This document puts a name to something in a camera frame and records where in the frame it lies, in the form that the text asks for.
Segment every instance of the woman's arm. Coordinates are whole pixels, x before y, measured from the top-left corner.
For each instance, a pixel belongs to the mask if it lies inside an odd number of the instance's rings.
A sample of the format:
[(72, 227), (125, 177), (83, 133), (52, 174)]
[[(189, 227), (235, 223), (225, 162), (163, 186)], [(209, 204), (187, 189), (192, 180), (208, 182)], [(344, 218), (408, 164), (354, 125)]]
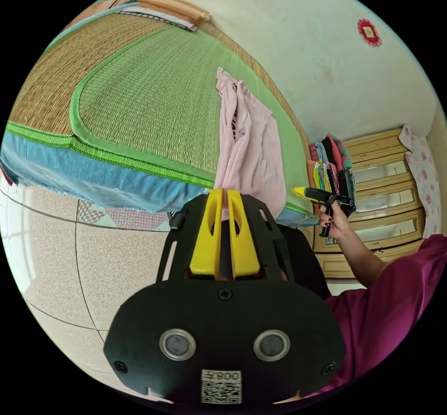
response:
[(354, 277), (361, 285), (369, 288), (379, 278), (387, 263), (376, 257), (352, 228), (337, 241)]
[[(332, 205), (333, 216), (329, 236), (336, 238), (340, 249), (358, 282), (369, 288), (379, 278), (387, 263), (376, 257), (360, 240), (349, 225), (348, 218), (341, 210), (339, 204)], [(320, 225), (325, 226), (330, 218), (324, 213), (324, 206), (320, 207)]]

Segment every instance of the bed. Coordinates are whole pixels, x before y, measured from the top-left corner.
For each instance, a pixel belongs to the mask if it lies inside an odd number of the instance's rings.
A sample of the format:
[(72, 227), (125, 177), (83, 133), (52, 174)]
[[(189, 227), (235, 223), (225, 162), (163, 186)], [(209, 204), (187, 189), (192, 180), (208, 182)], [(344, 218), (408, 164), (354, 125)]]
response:
[(222, 67), (278, 124), (287, 203), (277, 221), (315, 225), (307, 137), (264, 69), (210, 22), (188, 32), (117, 9), (66, 30), (42, 54), (9, 117), (4, 169), (109, 208), (178, 211), (213, 188)]

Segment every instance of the blue bedsheet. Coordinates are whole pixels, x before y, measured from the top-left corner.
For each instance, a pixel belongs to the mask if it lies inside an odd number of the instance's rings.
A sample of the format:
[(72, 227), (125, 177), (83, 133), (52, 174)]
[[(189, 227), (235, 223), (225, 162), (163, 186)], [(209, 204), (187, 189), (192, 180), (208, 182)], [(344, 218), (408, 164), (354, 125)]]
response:
[[(151, 213), (179, 211), (186, 202), (207, 192), (203, 187), (101, 162), (68, 148), (48, 147), (11, 133), (3, 138), (0, 160), (7, 172), (24, 184), (39, 185), (103, 207)], [(310, 226), (318, 220), (284, 209), (277, 222)]]

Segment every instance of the screw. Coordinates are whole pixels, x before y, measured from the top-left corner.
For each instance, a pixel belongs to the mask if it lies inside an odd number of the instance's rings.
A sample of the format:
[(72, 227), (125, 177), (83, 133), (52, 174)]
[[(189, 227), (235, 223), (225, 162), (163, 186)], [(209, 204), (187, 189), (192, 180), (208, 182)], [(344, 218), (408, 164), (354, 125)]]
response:
[(219, 289), (219, 292), (217, 293), (217, 296), (222, 301), (228, 301), (233, 297), (233, 291), (228, 288), (222, 288)]
[(335, 368), (335, 362), (329, 362), (321, 370), (323, 376), (327, 376)]
[(123, 361), (115, 361), (114, 366), (120, 373), (127, 373), (127, 365)]

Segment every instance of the label sticker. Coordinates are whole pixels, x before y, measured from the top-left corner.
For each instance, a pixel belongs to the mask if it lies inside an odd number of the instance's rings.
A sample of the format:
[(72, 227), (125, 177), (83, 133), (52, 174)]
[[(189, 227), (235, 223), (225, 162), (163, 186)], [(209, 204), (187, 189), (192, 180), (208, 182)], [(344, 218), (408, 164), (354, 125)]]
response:
[(241, 372), (202, 370), (202, 394), (200, 401), (209, 404), (241, 404)]

